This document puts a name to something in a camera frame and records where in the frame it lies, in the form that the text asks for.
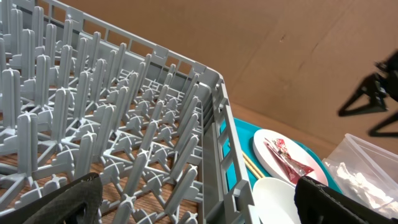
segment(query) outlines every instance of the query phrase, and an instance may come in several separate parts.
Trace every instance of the wooden chopstick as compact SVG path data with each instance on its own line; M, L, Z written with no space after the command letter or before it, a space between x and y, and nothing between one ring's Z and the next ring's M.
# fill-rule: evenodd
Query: wooden chopstick
M264 178L265 175L260 171L260 169L253 163L252 160L242 151L244 163L249 168L249 170L257 177L257 179Z

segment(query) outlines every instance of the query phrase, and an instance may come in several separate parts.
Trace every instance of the round white plate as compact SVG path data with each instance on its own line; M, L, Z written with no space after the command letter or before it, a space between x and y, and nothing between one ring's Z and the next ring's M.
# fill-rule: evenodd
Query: round white plate
M287 183L295 186L295 184L291 183L291 181L287 177L282 165L279 164L274 155L272 155L272 152L270 152L270 150L264 144L264 138L268 139L268 141L270 142L272 142L273 139L283 139L292 159L304 165L310 166L312 169L314 169L314 171L307 175L328 186L328 179L326 178L325 173L322 171L321 167L310 154L308 154L298 144L293 142L291 139L283 136L282 134L279 134L275 131L262 129L254 133L253 149L257 159L271 176L286 181Z
M300 224L294 194L294 187L284 181L272 177L259 179L253 187L253 199L261 222Z

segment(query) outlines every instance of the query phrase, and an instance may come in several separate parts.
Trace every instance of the teal tray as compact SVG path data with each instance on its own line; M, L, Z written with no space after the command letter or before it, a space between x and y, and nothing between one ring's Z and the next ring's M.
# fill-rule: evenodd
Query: teal tray
M254 133L262 128L257 127L253 124L247 123L245 121L242 121L238 118L234 119L236 130L238 132L238 137L239 137L239 142L241 143L242 150L248 157L255 163L255 165L260 169L260 171L266 176L266 177L271 177L271 175L261 166L260 162L257 160L256 155L254 154L252 144L253 144L253 136ZM225 128L225 122L221 125L221 131L224 130ZM304 146L302 143L295 141L300 147L302 147L305 151L307 151L314 159L315 161L319 164L319 166L322 168L323 172L325 173L329 187L332 188L333 190L342 193L340 188L337 186L335 180L331 177L330 173L327 171L326 167L322 164L322 161L319 159L319 157L307 146ZM224 156L227 155L229 152L229 141L227 140L223 146L223 154ZM231 190L231 188L236 184L236 175L234 172L234 165L232 164L231 167L226 172L226 178L228 182L228 188ZM248 176L250 180L250 185L251 188L253 188L254 183L256 183L257 179L253 175L253 173L248 170Z

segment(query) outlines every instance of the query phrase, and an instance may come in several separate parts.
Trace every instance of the candy wrapper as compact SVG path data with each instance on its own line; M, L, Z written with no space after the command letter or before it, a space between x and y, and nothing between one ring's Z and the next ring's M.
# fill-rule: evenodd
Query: candy wrapper
M283 139L273 139L271 144L267 139L264 144L267 146L277 161L282 164L289 180L293 184L297 184L301 176L307 175L313 171L309 166L301 164L290 156L285 141Z

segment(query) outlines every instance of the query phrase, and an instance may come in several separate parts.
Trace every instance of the plastic dish rack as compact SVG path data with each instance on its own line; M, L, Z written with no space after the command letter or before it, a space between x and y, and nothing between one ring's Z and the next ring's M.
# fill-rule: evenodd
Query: plastic dish rack
M102 184L118 198L103 200L99 223L113 210L113 223L259 223L218 72L64 3L44 0L44 13L35 2L1 3L0 216L97 164ZM65 21L53 17L55 7ZM88 34L86 22L106 32ZM109 32L129 43L110 43ZM133 43L153 51L140 56L130 51ZM166 66L169 57L177 65ZM182 63L191 66L188 74ZM223 156L227 140L231 150ZM12 155L17 161L7 163ZM237 181L228 190L232 165ZM167 184L175 186L168 198ZM149 193L161 212L134 208ZM197 203L198 212L180 214L183 200Z

